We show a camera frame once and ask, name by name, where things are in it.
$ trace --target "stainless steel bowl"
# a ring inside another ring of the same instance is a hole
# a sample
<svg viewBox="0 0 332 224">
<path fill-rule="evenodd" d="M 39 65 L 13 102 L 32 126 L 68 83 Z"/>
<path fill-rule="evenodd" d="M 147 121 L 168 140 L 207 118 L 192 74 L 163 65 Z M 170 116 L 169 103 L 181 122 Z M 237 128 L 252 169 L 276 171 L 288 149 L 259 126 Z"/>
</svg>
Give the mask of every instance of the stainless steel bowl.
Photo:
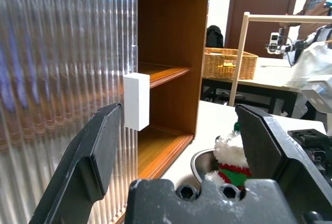
<svg viewBox="0 0 332 224">
<path fill-rule="evenodd" d="M 191 159 L 191 170 L 196 180 L 201 184 L 208 172 L 218 169 L 218 161 L 213 155 L 214 149 L 196 153 Z"/>
</svg>

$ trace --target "shelf board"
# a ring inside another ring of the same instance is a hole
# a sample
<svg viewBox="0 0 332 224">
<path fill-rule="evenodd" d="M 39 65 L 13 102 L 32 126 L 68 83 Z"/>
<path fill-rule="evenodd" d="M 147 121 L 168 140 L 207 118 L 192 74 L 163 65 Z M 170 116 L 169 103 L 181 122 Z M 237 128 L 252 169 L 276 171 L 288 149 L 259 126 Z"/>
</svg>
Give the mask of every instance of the shelf board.
<svg viewBox="0 0 332 224">
<path fill-rule="evenodd" d="M 193 135 L 148 126 L 139 132 L 139 178 L 158 178 L 184 150 Z"/>
<path fill-rule="evenodd" d="M 187 74 L 189 68 L 139 63 L 138 71 L 141 74 L 150 75 L 150 88 L 154 88 L 181 75 Z"/>
</svg>

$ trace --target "white table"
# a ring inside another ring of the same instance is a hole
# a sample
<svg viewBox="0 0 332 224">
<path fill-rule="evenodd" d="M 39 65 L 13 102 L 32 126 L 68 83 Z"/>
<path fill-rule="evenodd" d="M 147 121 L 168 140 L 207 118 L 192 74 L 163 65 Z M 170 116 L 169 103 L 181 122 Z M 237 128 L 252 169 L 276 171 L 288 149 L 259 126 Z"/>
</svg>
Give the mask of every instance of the white table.
<svg viewBox="0 0 332 224">
<path fill-rule="evenodd" d="M 326 134 L 321 122 L 280 116 L 276 116 L 275 118 L 285 131 L 316 129 Z M 199 151 L 213 148 L 215 138 L 219 135 L 225 136 L 231 132 L 237 120 L 238 116 L 235 113 L 235 108 L 200 101 L 196 138 L 174 161 L 162 178 L 171 180 L 175 188 L 179 185 L 191 184 L 199 189 L 200 186 L 195 180 L 190 168 L 192 156 Z"/>
<path fill-rule="evenodd" d="M 275 100 L 283 99 L 288 102 L 288 109 L 286 109 L 286 112 L 291 116 L 297 99 L 297 94 L 300 92 L 298 88 L 285 85 L 289 81 L 291 75 L 292 68 L 288 60 L 258 58 L 254 79 L 239 80 L 237 91 L 271 97 L 269 105 L 262 106 L 269 109 L 269 113 L 273 113 Z M 212 92 L 215 96 L 217 88 L 230 90 L 232 81 L 232 79 L 203 78 L 201 100 Z M 204 92 L 203 87 L 210 87 L 210 89 Z"/>
</svg>

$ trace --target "ribbed glass panel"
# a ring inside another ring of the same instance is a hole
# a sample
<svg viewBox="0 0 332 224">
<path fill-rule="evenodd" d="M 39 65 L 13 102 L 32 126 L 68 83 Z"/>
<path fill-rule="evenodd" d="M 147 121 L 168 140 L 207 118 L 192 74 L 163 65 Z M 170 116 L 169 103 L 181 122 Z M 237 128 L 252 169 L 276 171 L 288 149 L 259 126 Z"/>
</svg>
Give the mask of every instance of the ribbed glass panel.
<svg viewBox="0 0 332 224">
<path fill-rule="evenodd" d="M 0 0 L 0 223 L 27 223 L 69 142 L 98 108 L 123 102 L 137 68 L 137 0 Z M 121 125 L 104 200 L 112 223 L 137 178 L 137 132 Z"/>
</svg>

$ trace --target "stuffed toy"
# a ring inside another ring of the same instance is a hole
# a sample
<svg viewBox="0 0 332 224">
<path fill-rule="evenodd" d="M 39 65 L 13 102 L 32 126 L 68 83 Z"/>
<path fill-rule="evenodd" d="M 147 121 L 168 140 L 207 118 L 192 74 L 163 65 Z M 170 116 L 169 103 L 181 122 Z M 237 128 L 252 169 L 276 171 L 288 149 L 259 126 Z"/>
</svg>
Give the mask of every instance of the stuffed toy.
<svg viewBox="0 0 332 224">
<path fill-rule="evenodd" d="M 252 176 L 244 155 L 240 127 L 235 123 L 234 130 L 227 137 L 217 137 L 213 152 L 218 161 L 218 171 L 205 175 L 205 179 L 218 186 L 233 184 L 242 189 L 244 182 Z"/>
</svg>

